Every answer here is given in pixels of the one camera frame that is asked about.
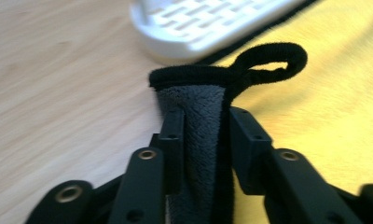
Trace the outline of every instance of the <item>wooden table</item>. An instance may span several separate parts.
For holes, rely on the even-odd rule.
[[[0,223],[56,185],[123,174],[161,119],[162,67],[139,48],[129,1],[0,1]]]

